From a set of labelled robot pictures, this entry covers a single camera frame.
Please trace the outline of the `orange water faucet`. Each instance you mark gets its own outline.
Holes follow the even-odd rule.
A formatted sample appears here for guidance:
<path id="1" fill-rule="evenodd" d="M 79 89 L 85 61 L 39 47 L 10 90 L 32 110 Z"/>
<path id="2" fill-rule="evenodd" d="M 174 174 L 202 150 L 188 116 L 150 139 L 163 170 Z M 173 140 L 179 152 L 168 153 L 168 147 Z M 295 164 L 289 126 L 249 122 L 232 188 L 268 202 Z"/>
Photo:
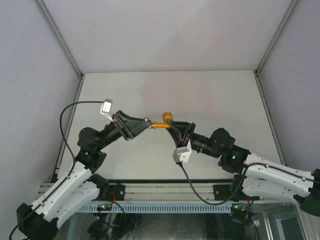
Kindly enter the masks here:
<path id="1" fill-rule="evenodd" d="M 152 123 L 153 129 L 170 129 L 171 125 L 169 124 L 169 121 L 173 120 L 173 115 L 171 112 L 164 112 L 162 114 L 162 122 L 156 122 L 154 121 Z"/>

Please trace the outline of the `grey metal tee fitting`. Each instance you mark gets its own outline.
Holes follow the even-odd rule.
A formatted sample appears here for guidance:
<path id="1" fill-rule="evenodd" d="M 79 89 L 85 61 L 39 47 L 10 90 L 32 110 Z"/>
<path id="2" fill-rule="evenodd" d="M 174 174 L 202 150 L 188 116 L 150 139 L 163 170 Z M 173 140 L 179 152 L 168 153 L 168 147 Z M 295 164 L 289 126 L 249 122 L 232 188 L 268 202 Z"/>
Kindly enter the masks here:
<path id="1" fill-rule="evenodd" d="M 145 128 L 152 129 L 154 127 L 153 121 L 151 121 L 148 117 L 143 118 L 143 125 Z"/>

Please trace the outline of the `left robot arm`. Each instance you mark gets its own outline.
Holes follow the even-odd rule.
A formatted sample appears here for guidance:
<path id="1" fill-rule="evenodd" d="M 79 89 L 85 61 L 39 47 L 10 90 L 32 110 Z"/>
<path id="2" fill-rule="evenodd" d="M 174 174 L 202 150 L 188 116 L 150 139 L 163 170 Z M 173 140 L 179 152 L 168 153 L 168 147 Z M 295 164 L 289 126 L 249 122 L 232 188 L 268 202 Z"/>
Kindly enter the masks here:
<path id="1" fill-rule="evenodd" d="M 80 150 L 72 165 L 43 195 L 31 204 L 22 203 L 16 210 L 17 229 L 30 240 L 52 240 L 61 226 L 82 206 L 109 196 L 109 181 L 96 171 L 106 158 L 102 150 L 119 138 L 132 140 L 153 122 L 131 117 L 121 110 L 103 130 L 83 128 L 78 135 Z"/>

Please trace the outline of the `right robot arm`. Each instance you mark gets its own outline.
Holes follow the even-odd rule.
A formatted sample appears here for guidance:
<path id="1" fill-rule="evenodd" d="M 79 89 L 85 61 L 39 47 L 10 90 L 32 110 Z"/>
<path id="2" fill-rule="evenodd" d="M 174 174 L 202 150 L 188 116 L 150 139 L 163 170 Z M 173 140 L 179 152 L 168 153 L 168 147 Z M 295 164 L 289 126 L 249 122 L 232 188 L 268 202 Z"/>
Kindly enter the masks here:
<path id="1" fill-rule="evenodd" d="M 318 168 L 310 172 L 268 161 L 235 145 L 235 139 L 224 128 L 206 137 L 194 132 L 194 123 L 172 119 L 166 122 L 176 146 L 172 156 L 176 165 L 183 168 L 192 151 L 196 151 L 218 159 L 218 166 L 234 175 L 226 201 L 244 196 L 282 200 L 296 204 L 307 214 L 320 215 Z"/>

